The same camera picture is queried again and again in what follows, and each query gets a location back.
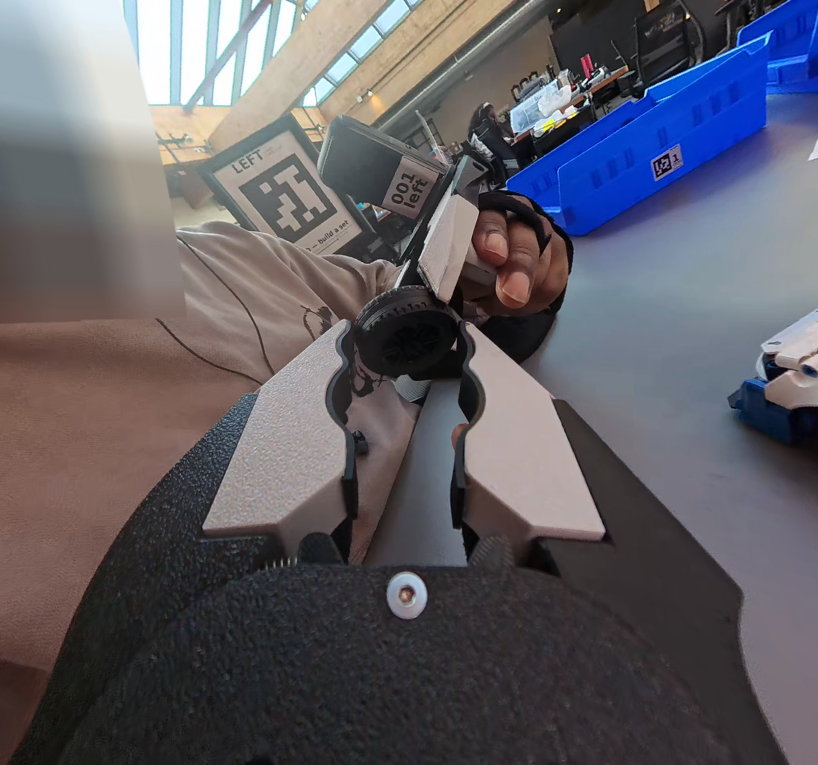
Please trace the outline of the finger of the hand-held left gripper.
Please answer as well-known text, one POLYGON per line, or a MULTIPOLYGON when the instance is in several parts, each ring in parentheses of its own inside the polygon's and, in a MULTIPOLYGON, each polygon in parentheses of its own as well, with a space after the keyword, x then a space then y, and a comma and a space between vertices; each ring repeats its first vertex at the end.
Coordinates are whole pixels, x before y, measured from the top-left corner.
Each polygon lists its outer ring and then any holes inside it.
POLYGON ((449 303, 472 241, 478 207, 459 195, 445 196, 429 222, 418 272, 441 303, 449 303))

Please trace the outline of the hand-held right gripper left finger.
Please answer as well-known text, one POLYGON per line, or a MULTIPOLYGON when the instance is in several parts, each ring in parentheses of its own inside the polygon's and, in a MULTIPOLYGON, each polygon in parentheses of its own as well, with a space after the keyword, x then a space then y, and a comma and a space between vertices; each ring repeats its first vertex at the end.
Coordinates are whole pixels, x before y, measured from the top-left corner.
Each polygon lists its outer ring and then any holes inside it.
POLYGON ((354 356, 347 320, 261 387, 207 514, 207 537, 332 534, 357 517, 356 446, 347 428, 354 356))

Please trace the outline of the large blue plastic bin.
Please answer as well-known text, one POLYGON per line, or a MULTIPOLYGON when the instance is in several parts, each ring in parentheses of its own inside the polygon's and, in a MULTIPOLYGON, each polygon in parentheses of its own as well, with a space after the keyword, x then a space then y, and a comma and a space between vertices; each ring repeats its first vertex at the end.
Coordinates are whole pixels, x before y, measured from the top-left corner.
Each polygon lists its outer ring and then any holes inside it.
POLYGON ((769 37, 649 87, 508 180, 587 235, 766 125, 769 37))

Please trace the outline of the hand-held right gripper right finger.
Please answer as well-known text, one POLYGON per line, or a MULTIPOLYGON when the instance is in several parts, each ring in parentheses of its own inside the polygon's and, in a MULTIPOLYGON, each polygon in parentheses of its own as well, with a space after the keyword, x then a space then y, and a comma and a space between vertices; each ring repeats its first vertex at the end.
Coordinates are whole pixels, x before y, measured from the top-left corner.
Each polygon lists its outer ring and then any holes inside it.
POLYGON ((550 393, 475 325, 459 325, 454 528, 509 542, 599 542, 605 525, 550 393))

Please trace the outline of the clear plastic containers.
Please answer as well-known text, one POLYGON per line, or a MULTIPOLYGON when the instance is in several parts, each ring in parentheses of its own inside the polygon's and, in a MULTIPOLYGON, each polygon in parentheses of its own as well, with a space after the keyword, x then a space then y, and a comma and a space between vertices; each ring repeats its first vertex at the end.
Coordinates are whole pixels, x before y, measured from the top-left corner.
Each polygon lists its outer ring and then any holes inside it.
POLYGON ((532 93, 510 111, 510 126, 515 135, 542 124, 557 111, 563 112, 575 101, 582 105, 588 92, 572 91, 557 81, 532 93))

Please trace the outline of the grey desk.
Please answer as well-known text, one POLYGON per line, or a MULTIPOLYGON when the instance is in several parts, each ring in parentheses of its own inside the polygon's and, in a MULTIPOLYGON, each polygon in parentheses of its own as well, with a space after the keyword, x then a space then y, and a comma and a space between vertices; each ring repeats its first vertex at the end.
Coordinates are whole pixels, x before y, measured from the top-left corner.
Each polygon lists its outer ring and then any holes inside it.
POLYGON ((816 308, 816 95, 586 237, 526 369, 568 401, 744 593, 743 649, 782 747, 816 722, 816 447, 738 422, 761 342, 816 308))

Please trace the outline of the white brick toy car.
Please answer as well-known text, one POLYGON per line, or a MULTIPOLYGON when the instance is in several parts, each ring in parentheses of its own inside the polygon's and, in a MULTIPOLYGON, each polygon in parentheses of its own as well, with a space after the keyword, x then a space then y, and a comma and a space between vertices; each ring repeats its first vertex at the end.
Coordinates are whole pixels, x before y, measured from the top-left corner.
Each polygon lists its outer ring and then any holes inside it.
POLYGON ((817 310, 761 345, 756 375, 728 397, 739 421, 787 445, 817 432, 817 310))

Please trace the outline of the grey air duct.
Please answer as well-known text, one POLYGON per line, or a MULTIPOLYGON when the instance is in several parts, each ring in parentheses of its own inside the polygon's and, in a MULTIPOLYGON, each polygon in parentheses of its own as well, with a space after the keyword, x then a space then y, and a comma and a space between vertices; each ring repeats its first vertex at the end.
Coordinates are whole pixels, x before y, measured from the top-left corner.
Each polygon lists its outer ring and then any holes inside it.
POLYGON ((361 105, 357 119, 383 126, 421 95, 450 63, 466 53, 495 27, 502 25, 527 0, 427 0, 411 14, 397 34, 375 53, 366 70, 374 75, 373 97, 361 105))

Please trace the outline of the black toy wheel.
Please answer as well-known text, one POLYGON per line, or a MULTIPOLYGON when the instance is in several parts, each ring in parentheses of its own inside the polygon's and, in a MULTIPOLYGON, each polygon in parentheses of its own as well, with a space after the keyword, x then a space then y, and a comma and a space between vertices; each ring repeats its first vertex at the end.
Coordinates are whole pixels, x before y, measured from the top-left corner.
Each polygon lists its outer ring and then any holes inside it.
POLYGON ((400 286, 380 294, 353 324, 359 360, 388 378, 435 367, 450 352, 457 330, 447 306, 424 286, 400 286))

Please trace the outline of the black office chair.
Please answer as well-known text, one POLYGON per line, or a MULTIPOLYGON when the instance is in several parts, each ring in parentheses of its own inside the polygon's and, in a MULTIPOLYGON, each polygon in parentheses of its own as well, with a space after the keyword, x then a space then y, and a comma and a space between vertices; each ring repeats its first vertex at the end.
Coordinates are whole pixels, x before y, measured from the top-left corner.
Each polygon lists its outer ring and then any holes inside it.
POLYGON ((697 64, 710 61, 734 46, 733 16, 725 0, 677 0, 689 16, 695 34, 697 64))
POLYGON ((685 9, 678 3, 656 6, 635 20, 637 80, 631 94, 641 99, 654 84, 690 69, 694 48, 685 9))

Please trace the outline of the person's left forearm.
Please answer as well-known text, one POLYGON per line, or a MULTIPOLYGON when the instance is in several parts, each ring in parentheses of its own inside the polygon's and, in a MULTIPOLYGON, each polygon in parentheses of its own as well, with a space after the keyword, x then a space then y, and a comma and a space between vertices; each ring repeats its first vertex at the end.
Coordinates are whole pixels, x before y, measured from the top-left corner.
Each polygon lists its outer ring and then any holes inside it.
POLYGON ((320 256, 224 221, 177 230, 187 314, 164 324, 201 358, 261 380, 394 287, 398 266, 320 256))

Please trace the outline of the person's beige sweatshirt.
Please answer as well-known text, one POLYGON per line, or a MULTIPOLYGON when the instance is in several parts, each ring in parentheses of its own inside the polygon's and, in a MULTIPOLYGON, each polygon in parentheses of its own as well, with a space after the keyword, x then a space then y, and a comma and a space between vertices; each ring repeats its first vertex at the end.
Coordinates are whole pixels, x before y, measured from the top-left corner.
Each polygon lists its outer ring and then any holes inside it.
POLYGON ((218 282, 184 318, 2 324, 2 662, 50 671, 151 489, 271 368, 218 282))

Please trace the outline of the person's left hand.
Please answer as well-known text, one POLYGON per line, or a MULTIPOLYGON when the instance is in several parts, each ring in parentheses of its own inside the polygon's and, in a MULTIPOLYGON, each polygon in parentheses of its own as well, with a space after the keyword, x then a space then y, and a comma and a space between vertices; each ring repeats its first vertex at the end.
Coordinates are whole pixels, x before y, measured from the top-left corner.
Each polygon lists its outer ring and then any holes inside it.
POLYGON ((494 288, 469 289, 488 317, 521 317, 560 310, 573 265, 573 244, 537 203, 514 192, 483 194, 472 243, 496 269, 494 288))

